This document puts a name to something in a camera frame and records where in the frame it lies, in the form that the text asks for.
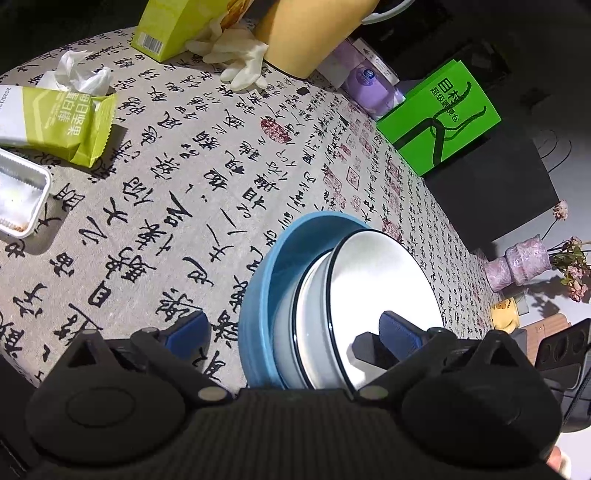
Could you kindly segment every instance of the white plastic tray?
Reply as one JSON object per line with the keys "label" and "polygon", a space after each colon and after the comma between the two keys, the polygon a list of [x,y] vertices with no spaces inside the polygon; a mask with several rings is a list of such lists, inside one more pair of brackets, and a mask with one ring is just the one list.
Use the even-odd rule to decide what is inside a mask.
{"label": "white plastic tray", "polygon": [[28,183],[29,185],[38,187],[42,191],[39,201],[33,210],[32,218],[22,231],[11,228],[9,226],[9,222],[0,219],[1,232],[7,233],[8,235],[12,235],[16,238],[25,238],[33,232],[33,229],[37,224],[37,219],[39,218],[41,208],[47,200],[49,189],[51,188],[51,174],[36,163],[25,160],[24,158],[21,158],[14,153],[7,152],[1,148],[0,171],[8,176]]}

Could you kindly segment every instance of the yellow box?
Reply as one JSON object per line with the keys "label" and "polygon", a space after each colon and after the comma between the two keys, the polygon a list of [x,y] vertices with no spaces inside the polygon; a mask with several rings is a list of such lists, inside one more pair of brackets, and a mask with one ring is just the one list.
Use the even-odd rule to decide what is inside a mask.
{"label": "yellow box", "polygon": [[162,62],[186,50],[187,40],[195,38],[214,18],[224,12],[222,28],[242,18],[252,0],[150,0],[144,10],[131,46]]}

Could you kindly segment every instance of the green gift box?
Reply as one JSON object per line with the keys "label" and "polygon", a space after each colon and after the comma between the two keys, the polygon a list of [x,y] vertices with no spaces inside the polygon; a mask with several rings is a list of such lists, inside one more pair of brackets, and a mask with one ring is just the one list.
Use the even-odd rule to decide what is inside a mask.
{"label": "green gift box", "polygon": [[378,130],[422,176],[500,121],[472,74],[452,60],[378,121]]}

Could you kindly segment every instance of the tablecloth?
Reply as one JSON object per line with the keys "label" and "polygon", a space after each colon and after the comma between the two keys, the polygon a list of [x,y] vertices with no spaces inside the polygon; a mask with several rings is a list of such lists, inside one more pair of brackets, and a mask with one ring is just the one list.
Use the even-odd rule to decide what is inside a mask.
{"label": "tablecloth", "polygon": [[125,338],[202,308],[212,343],[193,365],[230,390],[246,385],[238,316],[252,273],[296,218],[335,210],[402,242],[429,278],[444,324],[462,337],[491,328],[497,301],[483,258],[375,123],[319,74],[269,65],[267,90],[233,93],[190,53],[158,64],[129,45],[133,29],[87,38],[0,76],[34,86],[69,49],[113,69],[116,118],[92,169],[14,150],[51,172],[33,236],[0,240],[0,344],[32,383],[77,332]]}

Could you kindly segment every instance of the stacked bowls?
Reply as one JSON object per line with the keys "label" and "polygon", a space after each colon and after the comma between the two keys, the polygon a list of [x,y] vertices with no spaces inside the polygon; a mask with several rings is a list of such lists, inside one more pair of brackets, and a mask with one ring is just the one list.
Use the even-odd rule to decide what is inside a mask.
{"label": "stacked bowls", "polygon": [[352,392],[383,373],[353,356],[355,338],[378,335],[386,310],[423,330],[442,326],[439,305],[396,240],[341,213],[312,213],[298,222],[246,290],[238,332],[246,379],[252,387]]}

